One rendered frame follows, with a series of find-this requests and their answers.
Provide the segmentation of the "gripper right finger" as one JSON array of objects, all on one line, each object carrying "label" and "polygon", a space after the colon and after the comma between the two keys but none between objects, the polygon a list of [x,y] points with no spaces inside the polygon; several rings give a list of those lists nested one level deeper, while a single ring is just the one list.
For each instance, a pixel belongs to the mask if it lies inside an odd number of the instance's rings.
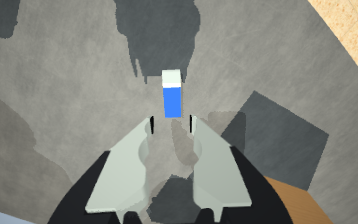
[{"label": "gripper right finger", "polygon": [[193,199],[211,208],[215,221],[227,224],[294,224],[281,198],[266,178],[235,147],[195,114]]}]

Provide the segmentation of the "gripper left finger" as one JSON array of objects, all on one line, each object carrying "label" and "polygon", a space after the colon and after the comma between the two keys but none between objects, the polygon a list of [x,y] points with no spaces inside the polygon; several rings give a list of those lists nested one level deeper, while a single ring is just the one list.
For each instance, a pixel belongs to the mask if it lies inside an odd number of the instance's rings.
[{"label": "gripper left finger", "polygon": [[145,158],[153,132],[154,116],[148,116],[104,151],[66,193],[47,224],[123,224],[128,211],[140,217],[149,201]]}]

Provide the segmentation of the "brown wooden chest of drawers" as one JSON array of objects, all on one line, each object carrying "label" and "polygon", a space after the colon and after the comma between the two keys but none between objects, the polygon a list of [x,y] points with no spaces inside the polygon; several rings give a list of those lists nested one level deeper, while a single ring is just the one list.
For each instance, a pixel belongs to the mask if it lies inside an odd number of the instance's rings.
[{"label": "brown wooden chest of drawers", "polygon": [[280,196],[294,224],[333,224],[307,191],[264,177]]}]

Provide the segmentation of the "blue and white eraser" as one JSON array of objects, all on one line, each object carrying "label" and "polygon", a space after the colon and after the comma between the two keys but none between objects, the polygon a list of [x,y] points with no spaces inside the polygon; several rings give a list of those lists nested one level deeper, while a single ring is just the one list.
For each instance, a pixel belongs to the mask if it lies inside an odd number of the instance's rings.
[{"label": "blue and white eraser", "polygon": [[163,70],[165,118],[181,117],[180,70]]}]

